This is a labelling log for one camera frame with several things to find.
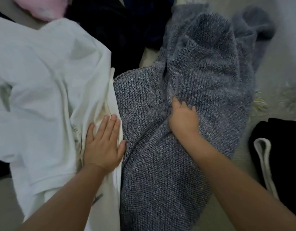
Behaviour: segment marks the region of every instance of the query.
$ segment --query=hand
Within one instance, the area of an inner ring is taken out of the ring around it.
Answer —
[[[108,174],[119,165],[125,153],[125,140],[122,140],[117,148],[120,120],[115,114],[110,120],[109,116],[105,115],[95,137],[94,127],[94,123],[91,123],[87,131],[84,167],[97,165]]]
[[[172,114],[168,124],[173,134],[186,150],[188,150],[187,147],[191,141],[200,137],[196,107],[193,106],[192,109],[189,109],[184,101],[181,104],[175,97],[173,98]]]

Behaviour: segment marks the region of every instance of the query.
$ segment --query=forearm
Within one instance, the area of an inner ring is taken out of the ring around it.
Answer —
[[[296,230],[296,216],[206,140],[187,148],[236,230]]]
[[[84,230],[92,202],[104,176],[103,169],[98,166],[84,167],[25,221],[18,231]]]

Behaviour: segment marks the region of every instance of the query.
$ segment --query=gray knit sweater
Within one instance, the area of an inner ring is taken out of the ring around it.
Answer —
[[[273,35],[273,23],[258,8],[246,8],[229,22],[208,13],[207,5],[177,6],[158,60],[116,78],[127,139],[121,230],[192,228],[210,187],[168,127],[172,97],[195,105],[202,136],[232,157],[253,101],[253,67],[265,46],[255,50],[257,36]]]

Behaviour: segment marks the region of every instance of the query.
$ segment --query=person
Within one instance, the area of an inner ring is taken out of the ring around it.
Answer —
[[[174,98],[168,123],[204,173],[237,231],[296,230],[296,216],[291,211],[201,137],[195,107],[189,109],[185,102],[180,103]],[[82,170],[18,231],[84,230],[104,176],[118,166],[125,152],[125,140],[117,147],[119,126],[116,115],[111,119],[104,116],[96,136],[93,135],[94,124],[89,126]]]

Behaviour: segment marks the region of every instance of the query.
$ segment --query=pink clothing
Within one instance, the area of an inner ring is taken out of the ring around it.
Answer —
[[[34,17],[52,21],[63,18],[68,0],[14,0],[20,7],[28,10]]]

